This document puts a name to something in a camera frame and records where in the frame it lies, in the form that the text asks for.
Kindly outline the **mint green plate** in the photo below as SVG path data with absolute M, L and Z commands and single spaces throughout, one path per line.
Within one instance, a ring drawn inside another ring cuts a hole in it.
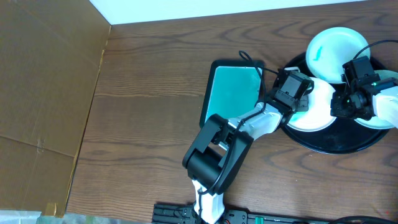
M 380 79 L 384 80 L 387 78 L 395 78 L 397 79 L 397 72 L 391 70 L 376 70 L 376 73 L 379 74 Z M 371 129 L 391 129 L 394 128 L 394 125 L 389 123 L 388 121 L 382 120 L 376 116 L 372 117 L 369 121 L 358 118 L 355 120 L 358 124 L 371 128 Z
M 328 83 L 342 83 L 343 64 L 356 54 L 371 56 L 367 40 L 357 31 L 346 27 L 334 27 L 317 34 L 309 43 L 305 55 L 311 73 Z

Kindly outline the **white plate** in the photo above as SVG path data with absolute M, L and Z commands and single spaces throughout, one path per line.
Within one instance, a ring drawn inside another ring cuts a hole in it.
M 336 117 L 330 114 L 335 89 L 326 81 L 311 77 L 314 89 L 308 95 L 308 110 L 296 112 L 287 124 L 297 131 L 315 132 L 327 128 Z

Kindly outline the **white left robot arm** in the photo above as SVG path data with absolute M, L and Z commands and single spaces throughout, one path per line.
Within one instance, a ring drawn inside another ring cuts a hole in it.
M 216 223 L 224 214 L 223 194 L 232 184 L 252 143 L 287 124 L 300 100 L 314 89 L 298 70 L 280 69 L 279 84 L 245 114 L 224 119 L 211 115 L 183 157 L 194 188 L 196 223 Z

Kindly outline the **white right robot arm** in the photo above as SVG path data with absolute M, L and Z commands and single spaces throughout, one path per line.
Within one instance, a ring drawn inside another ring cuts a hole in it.
M 397 79 L 364 84 L 355 79 L 348 90 L 333 94 L 330 108 L 330 115 L 337 118 L 369 121 L 377 117 L 397 127 Z

